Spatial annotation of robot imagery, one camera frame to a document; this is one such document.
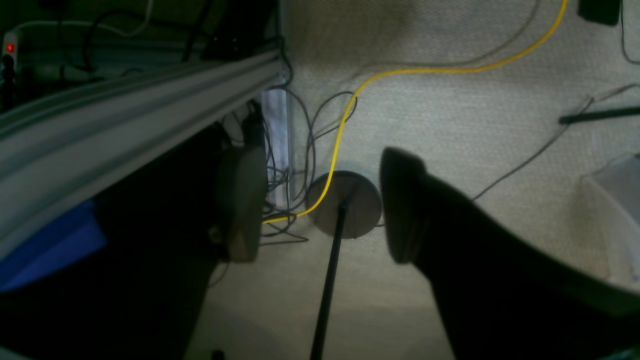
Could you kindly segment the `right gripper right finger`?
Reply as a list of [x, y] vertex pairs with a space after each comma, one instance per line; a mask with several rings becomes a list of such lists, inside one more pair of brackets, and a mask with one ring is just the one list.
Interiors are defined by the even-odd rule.
[[639, 358], [638, 294], [527, 244], [411, 153], [384, 149], [380, 183], [390, 255], [425, 276], [457, 360]]

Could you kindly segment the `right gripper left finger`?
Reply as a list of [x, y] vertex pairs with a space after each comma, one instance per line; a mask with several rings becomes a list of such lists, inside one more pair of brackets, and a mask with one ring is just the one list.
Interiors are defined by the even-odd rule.
[[94, 200], [106, 246], [1, 292], [1, 346], [35, 360], [180, 360], [222, 262], [253, 262], [265, 135], [209, 127]]

